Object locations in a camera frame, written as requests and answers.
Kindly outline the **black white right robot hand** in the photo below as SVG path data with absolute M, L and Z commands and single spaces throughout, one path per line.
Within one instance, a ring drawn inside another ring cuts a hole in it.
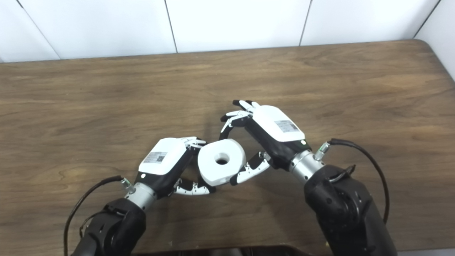
M 233 100 L 240 110 L 221 117 L 224 123 L 219 140 L 229 137 L 235 127 L 244 128 L 262 146 L 229 180 L 235 186 L 264 172 L 269 167 L 289 171 L 296 156 L 309 152 L 304 132 L 279 108 L 250 100 Z

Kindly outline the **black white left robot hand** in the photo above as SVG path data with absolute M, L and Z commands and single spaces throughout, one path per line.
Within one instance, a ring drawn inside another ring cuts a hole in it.
M 186 196 L 215 193 L 216 188 L 206 183 L 201 175 L 196 182 L 182 177 L 206 144 L 199 137 L 160 139 L 140 163 L 135 182 L 151 188 L 157 199 L 173 193 Z

